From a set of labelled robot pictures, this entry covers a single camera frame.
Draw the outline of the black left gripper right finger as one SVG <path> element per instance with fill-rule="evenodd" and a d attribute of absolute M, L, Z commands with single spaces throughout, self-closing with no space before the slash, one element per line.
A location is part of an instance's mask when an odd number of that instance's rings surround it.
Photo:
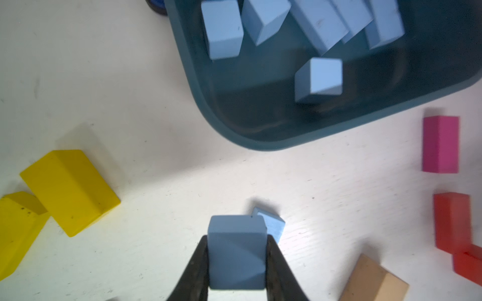
<path fill-rule="evenodd" d="M 309 300 L 272 235 L 267 236 L 266 292 L 269 301 Z"/>

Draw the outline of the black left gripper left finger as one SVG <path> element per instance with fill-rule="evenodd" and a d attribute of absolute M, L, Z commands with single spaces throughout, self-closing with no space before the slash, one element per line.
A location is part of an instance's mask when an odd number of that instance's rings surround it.
<path fill-rule="evenodd" d="M 187 267 L 167 301 L 206 301 L 209 287 L 207 235 L 201 237 Z"/>

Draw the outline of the blue cube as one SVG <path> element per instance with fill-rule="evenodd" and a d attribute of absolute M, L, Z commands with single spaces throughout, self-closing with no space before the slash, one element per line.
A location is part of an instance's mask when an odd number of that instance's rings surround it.
<path fill-rule="evenodd" d="M 311 58 L 294 76 L 297 104 L 318 104 L 343 93 L 343 62 L 336 58 Z"/>
<path fill-rule="evenodd" d="M 238 2 L 202 1 L 201 10 L 209 58 L 220 60 L 239 56 L 244 29 Z"/>
<path fill-rule="evenodd" d="M 277 214 L 260 209 L 258 207 L 253 209 L 252 215 L 259 215 L 263 217 L 267 228 L 267 234 L 273 236 L 276 243 L 279 244 L 286 226 L 286 222 Z"/>
<path fill-rule="evenodd" d="M 291 3 L 287 0 L 246 0 L 242 6 L 242 24 L 259 46 L 274 36 L 281 28 Z"/>
<path fill-rule="evenodd" d="M 266 288 L 267 227 L 263 217 L 217 215 L 207 233 L 209 286 L 213 290 Z"/>

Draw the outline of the blue long block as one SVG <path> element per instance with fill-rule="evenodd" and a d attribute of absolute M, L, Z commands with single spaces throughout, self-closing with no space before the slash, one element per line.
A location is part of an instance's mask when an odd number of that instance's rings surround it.
<path fill-rule="evenodd" d="M 373 16 L 373 21 L 365 27 L 370 50 L 404 36 L 405 30 L 397 0 L 368 0 L 365 2 Z"/>
<path fill-rule="evenodd" d="M 332 4 L 348 29 L 348 33 L 342 38 L 344 44 L 348 43 L 374 20 L 365 1 L 333 0 Z"/>
<path fill-rule="evenodd" d="M 349 32 L 330 1 L 294 0 L 290 12 L 321 56 Z"/>

